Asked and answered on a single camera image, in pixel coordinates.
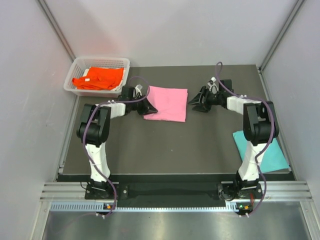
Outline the white plastic laundry basket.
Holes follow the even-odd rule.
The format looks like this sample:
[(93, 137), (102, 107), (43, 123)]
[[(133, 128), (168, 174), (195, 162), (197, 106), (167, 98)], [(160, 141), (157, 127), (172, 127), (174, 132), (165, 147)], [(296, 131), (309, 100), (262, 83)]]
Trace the white plastic laundry basket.
[[(66, 91), (72, 92), (80, 97), (102, 97), (102, 98), (117, 98), (121, 94), (122, 87), (126, 85), (130, 70), (130, 60), (124, 57), (111, 56), (81, 56), (77, 57), (65, 78), (63, 88)], [(104, 69), (119, 69), (124, 68), (120, 85), (114, 90), (87, 90), (78, 89), (72, 82), (73, 78), (80, 78), (87, 74), (90, 67), (98, 67)]]

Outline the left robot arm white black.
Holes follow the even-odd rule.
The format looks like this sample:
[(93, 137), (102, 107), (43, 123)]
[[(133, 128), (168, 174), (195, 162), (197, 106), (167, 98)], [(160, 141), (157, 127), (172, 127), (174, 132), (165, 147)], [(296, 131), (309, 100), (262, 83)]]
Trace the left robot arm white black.
[(116, 100), (99, 104), (86, 103), (83, 107), (79, 127), (76, 131), (90, 164), (90, 180), (85, 189), (86, 200), (105, 200), (116, 196), (115, 185), (110, 181), (106, 142), (110, 134), (111, 120), (136, 111), (140, 116), (155, 114), (158, 110), (148, 101), (147, 92), (138, 84), (124, 86)]

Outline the folded teal t shirt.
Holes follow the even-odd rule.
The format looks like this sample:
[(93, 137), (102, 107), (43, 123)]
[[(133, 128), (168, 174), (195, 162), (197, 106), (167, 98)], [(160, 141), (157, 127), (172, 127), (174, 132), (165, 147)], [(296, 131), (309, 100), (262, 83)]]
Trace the folded teal t shirt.
[[(242, 161), (245, 159), (247, 149), (247, 140), (242, 130), (236, 131), (232, 134), (236, 147), (238, 149)], [(270, 173), (279, 170), (289, 169), (289, 164), (280, 148), (278, 140), (273, 139), (267, 150), (263, 155), (263, 160), (260, 169), (263, 173)]]

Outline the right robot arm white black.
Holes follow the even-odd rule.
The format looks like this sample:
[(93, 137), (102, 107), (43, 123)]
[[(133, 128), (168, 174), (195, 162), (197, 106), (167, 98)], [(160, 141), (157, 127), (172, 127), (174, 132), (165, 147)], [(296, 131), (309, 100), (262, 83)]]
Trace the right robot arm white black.
[(232, 80), (212, 77), (188, 104), (197, 112), (207, 113), (212, 106), (221, 106), (243, 116), (243, 134), (247, 141), (244, 159), (232, 186), (223, 186), (219, 194), (232, 201), (258, 190), (264, 154), (279, 135), (274, 103), (235, 94)]

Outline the pink t shirt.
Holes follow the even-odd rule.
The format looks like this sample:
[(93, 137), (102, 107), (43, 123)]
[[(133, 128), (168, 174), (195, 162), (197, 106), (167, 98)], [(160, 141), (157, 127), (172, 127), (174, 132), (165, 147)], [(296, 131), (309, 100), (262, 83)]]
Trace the pink t shirt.
[(150, 86), (147, 100), (157, 113), (145, 115), (145, 120), (185, 123), (187, 117), (188, 90)]

